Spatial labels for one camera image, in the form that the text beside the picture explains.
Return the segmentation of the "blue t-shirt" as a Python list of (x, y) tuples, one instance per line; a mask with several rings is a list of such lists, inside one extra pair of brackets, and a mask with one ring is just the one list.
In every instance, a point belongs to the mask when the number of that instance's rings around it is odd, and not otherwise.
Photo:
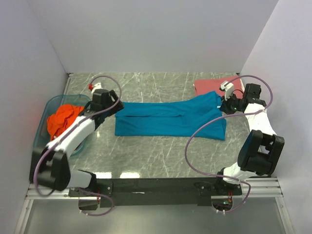
[(222, 116), (220, 105), (221, 97), (214, 91), (186, 101), (126, 102), (115, 115), (115, 135), (190, 137), (209, 122), (196, 137), (225, 140), (227, 123), (218, 120)]

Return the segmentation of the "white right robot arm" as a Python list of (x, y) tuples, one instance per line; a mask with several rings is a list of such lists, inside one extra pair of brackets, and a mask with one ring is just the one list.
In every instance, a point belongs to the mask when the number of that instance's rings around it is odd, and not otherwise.
[(240, 112), (246, 115), (250, 133), (232, 166), (223, 169), (222, 177), (214, 182), (214, 190), (224, 195), (231, 189), (231, 184), (252, 176), (271, 175), (278, 163), (285, 140), (272, 129), (267, 115), (267, 104), (260, 99), (261, 87), (258, 84), (246, 85), (242, 98), (234, 94), (234, 85), (223, 82), (220, 90), (221, 111), (227, 115)]

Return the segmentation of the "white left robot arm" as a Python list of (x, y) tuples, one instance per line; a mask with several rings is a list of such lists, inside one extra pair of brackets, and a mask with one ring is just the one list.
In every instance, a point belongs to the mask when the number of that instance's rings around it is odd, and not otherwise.
[(74, 122), (60, 136), (42, 149), (32, 152), (29, 181), (53, 191), (80, 188), (87, 196), (98, 190), (96, 175), (83, 170), (71, 170), (69, 158), (75, 149), (93, 133), (107, 117), (124, 108), (114, 90), (94, 89), (88, 102)]

